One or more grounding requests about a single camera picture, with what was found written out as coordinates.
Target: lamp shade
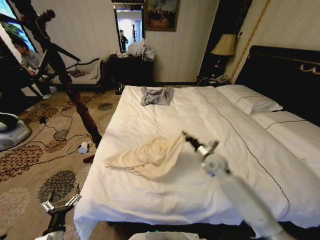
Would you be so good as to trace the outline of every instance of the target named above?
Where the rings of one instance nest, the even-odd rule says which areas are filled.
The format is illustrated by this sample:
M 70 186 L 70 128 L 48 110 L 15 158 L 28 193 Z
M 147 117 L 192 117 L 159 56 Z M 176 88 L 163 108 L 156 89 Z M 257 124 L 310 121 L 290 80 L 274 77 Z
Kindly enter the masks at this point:
M 211 51 L 212 54 L 231 56 L 235 54 L 235 34 L 222 34 L 218 44 Z

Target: white duvet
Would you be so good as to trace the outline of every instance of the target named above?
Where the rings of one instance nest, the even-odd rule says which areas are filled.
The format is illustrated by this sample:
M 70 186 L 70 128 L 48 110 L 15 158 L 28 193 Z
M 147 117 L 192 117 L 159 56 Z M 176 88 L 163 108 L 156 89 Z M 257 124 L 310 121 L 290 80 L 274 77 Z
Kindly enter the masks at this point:
M 74 223 L 87 240 L 98 221 L 238 225 L 242 217 L 208 176 L 189 143 L 165 176 L 150 180 L 104 166 L 106 157 L 182 130 L 207 143 L 265 201 L 279 221 L 320 225 L 320 179 L 254 119 L 213 87 L 175 88 L 169 106 L 141 106 L 139 87 L 126 86 L 103 135 L 75 207 Z

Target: white pillow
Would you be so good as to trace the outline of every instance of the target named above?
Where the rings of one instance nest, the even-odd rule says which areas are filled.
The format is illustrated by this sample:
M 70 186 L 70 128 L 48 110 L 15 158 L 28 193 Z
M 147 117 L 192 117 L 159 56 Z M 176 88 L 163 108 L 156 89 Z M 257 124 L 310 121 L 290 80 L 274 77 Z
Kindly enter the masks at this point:
M 320 127 L 288 111 L 251 117 L 320 177 Z
M 283 108 L 270 98 L 243 85 L 218 86 L 216 89 L 248 115 L 254 112 L 278 111 Z
M 97 79 L 100 76 L 100 63 L 101 63 L 101 60 L 99 59 L 97 62 L 98 63 L 94 66 L 94 68 L 89 73 L 90 77 L 89 77 L 88 80 Z

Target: framed painting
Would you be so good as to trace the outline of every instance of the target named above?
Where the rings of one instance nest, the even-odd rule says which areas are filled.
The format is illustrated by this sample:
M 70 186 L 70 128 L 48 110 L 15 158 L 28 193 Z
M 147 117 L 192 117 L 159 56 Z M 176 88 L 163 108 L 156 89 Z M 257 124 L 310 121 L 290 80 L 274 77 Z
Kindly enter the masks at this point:
M 179 0 L 146 0 L 145 30 L 176 31 Z

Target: cream cloth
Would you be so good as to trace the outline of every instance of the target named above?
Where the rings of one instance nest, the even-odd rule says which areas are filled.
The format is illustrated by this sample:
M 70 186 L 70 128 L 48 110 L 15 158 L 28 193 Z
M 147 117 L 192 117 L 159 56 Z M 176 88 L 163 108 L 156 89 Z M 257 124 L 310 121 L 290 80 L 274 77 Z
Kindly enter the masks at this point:
M 142 146 L 109 156 L 104 160 L 106 167 L 124 168 L 128 172 L 155 179 L 166 175 L 176 164 L 185 141 L 181 133 L 172 140 L 155 137 Z

